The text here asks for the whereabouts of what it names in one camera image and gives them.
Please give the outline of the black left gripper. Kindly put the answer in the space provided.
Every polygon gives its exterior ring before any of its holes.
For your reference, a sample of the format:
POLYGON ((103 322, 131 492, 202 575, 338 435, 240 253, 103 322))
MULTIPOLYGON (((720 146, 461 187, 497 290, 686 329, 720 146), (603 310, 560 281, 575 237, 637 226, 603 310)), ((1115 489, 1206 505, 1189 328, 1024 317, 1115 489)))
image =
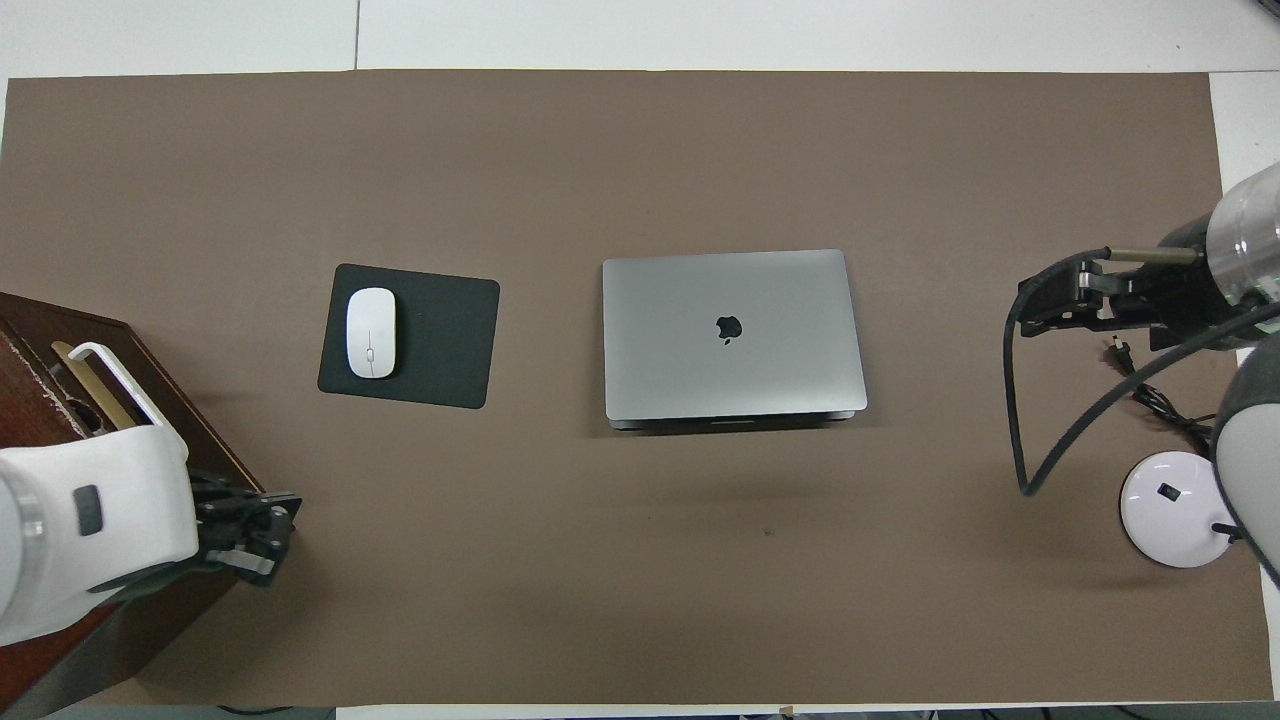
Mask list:
POLYGON ((233 486, 227 478, 206 471, 192 471, 189 488, 197 521, 198 561, 229 569, 250 585, 273 585, 291 543, 283 539, 260 543, 251 536, 289 536, 303 500, 291 492, 261 493, 233 486))

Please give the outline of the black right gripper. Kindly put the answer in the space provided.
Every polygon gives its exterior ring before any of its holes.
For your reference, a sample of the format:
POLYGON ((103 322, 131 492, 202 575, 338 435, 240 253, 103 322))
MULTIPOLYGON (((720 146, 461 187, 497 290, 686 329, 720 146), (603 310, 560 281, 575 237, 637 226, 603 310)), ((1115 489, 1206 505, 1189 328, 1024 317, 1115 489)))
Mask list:
MULTIPOLYGON (((1103 322, 1105 295, 1085 275, 1102 274, 1100 261, 1059 264, 1020 282, 1020 336, 1052 331, 1093 329, 1103 322)), ((1149 329, 1152 350, 1171 348, 1216 327, 1216 283, 1206 263, 1147 263, 1114 275, 1121 292, 1108 299, 1106 331, 1149 329)))

